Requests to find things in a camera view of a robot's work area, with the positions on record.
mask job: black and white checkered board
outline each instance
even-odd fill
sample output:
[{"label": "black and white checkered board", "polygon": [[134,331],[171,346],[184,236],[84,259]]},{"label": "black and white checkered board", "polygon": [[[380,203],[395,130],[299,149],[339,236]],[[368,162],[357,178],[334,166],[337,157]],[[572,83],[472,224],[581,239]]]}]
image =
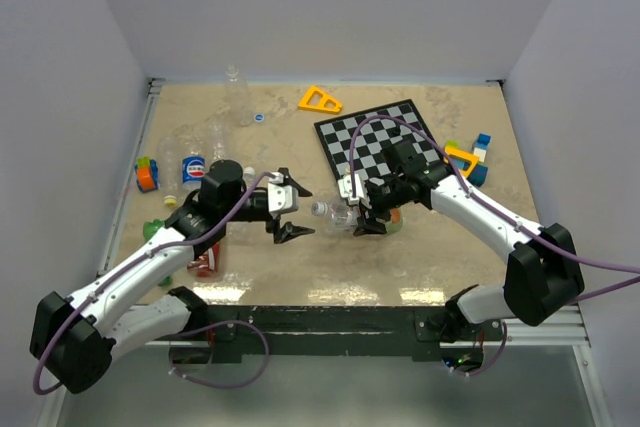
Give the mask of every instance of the black and white checkered board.
[{"label": "black and white checkered board", "polygon": [[[378,114],[386,114],[404,120],[423,130],[433,139],[427,124],[420,117],[420,113],[411,99],[316,122],[314,124],[316,132],[336,180],[344,175],[345,169],[349,166],[349,145],[356,127],[365,118]],[[389,144],[395,144],[406,138],[413,141],[414,147],[425,156],[427,162],[438,160],[438,153],[418,134],[414,134],[404,126],[398,126],[391,120],[374,120],[362,128],[356,139],[354,166],[360,177],[363,180],[371,179],[376,182],[374,179],[390,174],[391,171],[382,157],[381,150]]]}]

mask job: pepsi label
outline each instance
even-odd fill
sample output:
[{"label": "pepsi label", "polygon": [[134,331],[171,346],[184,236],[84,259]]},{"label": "pepsi label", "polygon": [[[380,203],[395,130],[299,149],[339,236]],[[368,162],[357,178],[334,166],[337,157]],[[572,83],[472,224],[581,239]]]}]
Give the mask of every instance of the pepsi label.
[{"label": "pepsi label", "polygon": [[204,176],[204,158],[193,155],[182,161],[182,183],[200,181]]}]

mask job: gray wall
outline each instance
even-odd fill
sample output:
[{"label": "gray wall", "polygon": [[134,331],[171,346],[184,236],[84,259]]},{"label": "gray wall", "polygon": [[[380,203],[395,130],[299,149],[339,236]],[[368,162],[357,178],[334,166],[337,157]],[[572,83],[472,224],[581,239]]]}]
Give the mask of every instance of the gray wall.
[{"label": "gray wall", "polygon": [[[579,251],[640,265],[640,2],[553,0],[506,84],[538,212]],[[627,276],[584,267],[589,289]],[[617,425],[638,425],[640,287],[582,303]]]},{"label": "gray wall", "polygon": [[550,0],[107,0],[145,73],[505,78]]},{"label": "gray wall", "polygon": [[0,425],[32,425],[35,307],[95,275],[144,77],[105,0],[0,0]]}]

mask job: beige table surface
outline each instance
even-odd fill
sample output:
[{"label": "beige table surface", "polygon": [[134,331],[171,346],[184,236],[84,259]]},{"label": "beige table surface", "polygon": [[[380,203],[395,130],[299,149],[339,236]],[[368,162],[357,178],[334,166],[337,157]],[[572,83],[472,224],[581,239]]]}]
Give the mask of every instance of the beige table surface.
[{"label": "beige table surface", "polygon": [[[173,285],[186,285],[209,303],[285,305],[439,305],[471,284],[504,279],[505,267],[482,242],[448,218],[420,205],[403,207],[404,227],[390,236],[332,236],[310,213],[314,199],[329,199],[336,184],[313,123],[330,114],[300,111],[308,86],[254,85],[252,101],[265,115],[261,124],[231,128],[235,160],[256,171],[289,167],[314,197],[301,199],[285,220],[316,234],[273,245],[264,224],[247,225],[245,238],[222,242],[220,276],[195,281],[185,269]],[[531,192],[500,88],[497,86],[333,85],[325,90],[343,102],[342,114],[413,99],[435,139],[470,148],[478,133],[492,136],[482,190],[507,208],[536,219]],[[225,119],[229,109],[219,84],[174,84],[162,88],[146,142],[155,157],[158,139],[182,125],[202,134],[205,122]],[[158,192],[129,192],[130,205],[117,249],[119,262],[138,249],[142,224],[170,211]],[[154,287],[141,303],[167,289]]]}]

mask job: floor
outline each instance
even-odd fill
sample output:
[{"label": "floor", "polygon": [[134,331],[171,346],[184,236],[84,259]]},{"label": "floor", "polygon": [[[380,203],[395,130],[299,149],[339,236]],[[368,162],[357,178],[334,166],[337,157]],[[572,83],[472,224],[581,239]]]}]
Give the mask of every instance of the floor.
[{"label": "floor", "polygon": [[[247,226],[246,236],[223,240],[221,272],[209,282],[197,281],[186,269],[173,284],[186,285],[209,303],[286,305],[441,305],[472,284],[502,282],[505,267],[483,243],[448,218],[420,205],[403,207],[404,226],[394,235],[354,238],[328,235],[311,203],[331,198],[336,184],[313,123],[329,118],[298,110],[307,85],[256,85],[251,95],[261,124],[231,130],[234,159],[258,172],[289,167],[293,177],[314,193],[301,199],[287,220],[315,228],[316,234],[273,245],[262,225]],[[498,86],[334,85],[325,90],[344,104],[342,113],[413,99],[433,136],[443,144],[457,140],[470,148],[480,132],[492,136],[482,190],[507,208],[536,219],[531,192]],[[165,85],[146,138],[144,154],[156,155],[158,140],[185,129],[202,135],[212,118],[225,121],[229,109],[219,84]],[[170,210],[158,192],[142,194],[131,187],[115,261],[137,250],[142,225],[164,219]],[[154,287],[142,304],[161,297]]]}]

